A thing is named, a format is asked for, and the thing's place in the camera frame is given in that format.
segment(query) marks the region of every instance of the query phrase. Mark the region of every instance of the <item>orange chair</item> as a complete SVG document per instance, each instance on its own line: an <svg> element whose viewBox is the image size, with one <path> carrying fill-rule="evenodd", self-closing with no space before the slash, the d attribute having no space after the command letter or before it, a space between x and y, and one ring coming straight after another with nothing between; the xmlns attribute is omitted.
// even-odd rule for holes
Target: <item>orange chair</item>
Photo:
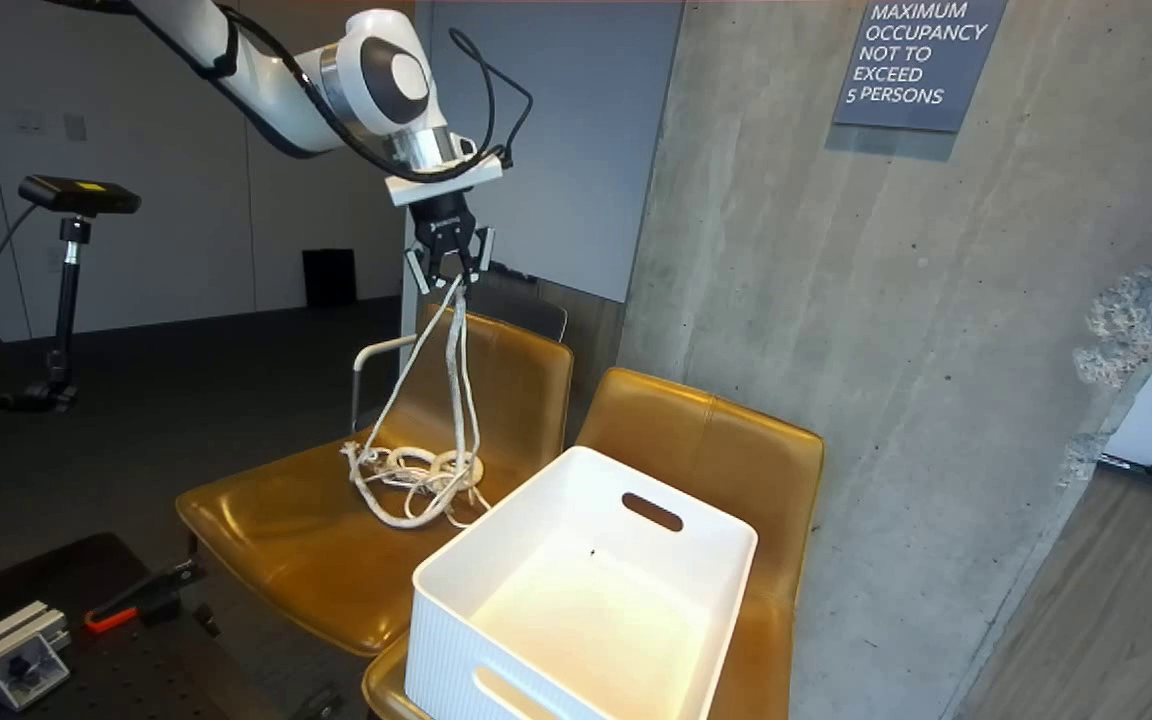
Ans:
<svg viewBox="0 0 1152 720"><path fill-rule="evenodd" d="M793 623L825 472L825 440L710 394L613 368L579 443L700 497L760 533L736 637L710 702L715 720L779 720L793 697ZM362 673L362 702L382 720L411 720L405 697L408 637Z"/></svg>
<svg viewBox="0 0 1152 720"><path fill-rule="evenodd" d="M524 329L469 315L469 374L480 414L480 493L508 497L565 443L570 353ZM445 350L433 339L378 430L378 443L453 450ZM411 574L456 537L378 526L340 440L200 484L176 499L182 527L260 600L312 637L375 656L411 617Z"/></svg>

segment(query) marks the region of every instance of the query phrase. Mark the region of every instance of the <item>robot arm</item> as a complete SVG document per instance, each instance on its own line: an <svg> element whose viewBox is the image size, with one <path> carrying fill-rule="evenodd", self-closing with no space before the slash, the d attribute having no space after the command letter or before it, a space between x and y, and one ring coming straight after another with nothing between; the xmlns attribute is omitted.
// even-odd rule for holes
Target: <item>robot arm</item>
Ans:
<svg viewBox="0 0 1152 720"><path fill-rule="evenodd" d="M447 132L429 57L405 12L357 12L334 43L292 57L264 27L210 0L61 3L137 12L279 148L312 156L346 145L378 165L390 204L414 219L421 249L408 259L422 290L445 290L456 272L473 282L489 263L491 233L475 229L462 191L500 180L502 165ZM386 139L390 156L369 154L360 136Z"/></svg>

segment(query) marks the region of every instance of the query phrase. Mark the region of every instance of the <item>white storage bin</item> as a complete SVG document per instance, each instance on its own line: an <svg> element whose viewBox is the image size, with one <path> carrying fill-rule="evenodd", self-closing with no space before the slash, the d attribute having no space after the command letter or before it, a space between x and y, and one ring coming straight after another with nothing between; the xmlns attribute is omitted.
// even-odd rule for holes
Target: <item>white storage bin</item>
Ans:
<svg viewBox="0 0 1152 720"><path fill-rule="evenodd" d="M434 720L706 716L755 533L568 450L414 569L408 697Z"/></svg>

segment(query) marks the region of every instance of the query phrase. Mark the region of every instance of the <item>maximum occupancy sign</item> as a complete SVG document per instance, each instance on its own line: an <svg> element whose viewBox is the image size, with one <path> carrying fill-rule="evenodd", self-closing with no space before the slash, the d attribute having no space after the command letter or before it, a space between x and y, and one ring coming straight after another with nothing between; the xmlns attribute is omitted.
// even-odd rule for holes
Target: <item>maximum occupancy sign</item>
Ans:
<svg viewBox="0 0 1152 720"><path fill-rule="evenodd" d="M955 136L1008 0L872 0L831 122Z"/></svg>

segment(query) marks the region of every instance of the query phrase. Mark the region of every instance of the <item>floor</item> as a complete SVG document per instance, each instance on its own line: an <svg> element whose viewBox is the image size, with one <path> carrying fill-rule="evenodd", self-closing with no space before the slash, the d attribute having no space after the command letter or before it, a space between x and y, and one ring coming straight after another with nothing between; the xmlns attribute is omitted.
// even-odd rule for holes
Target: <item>floor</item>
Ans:
<svg viewBox="0 0 1152 720"><path fill-rule="evenodd" d="M1152 484L1095 472L961 716L1152 720Z"/></svg>
<svg viewBox="0 0 1152 720"><path fill-rule="evenodd" d="M0 569L117 533L145 564L182 555L170 497L334 440L346 430L346 360L386 329L375 311L275 311L80 336L72 414L0 414ZM40 375L40 350L0 350L0 394ZM360 716L360 666L275 620L207 574L220 647L287 716L340 697Z"/></svg>

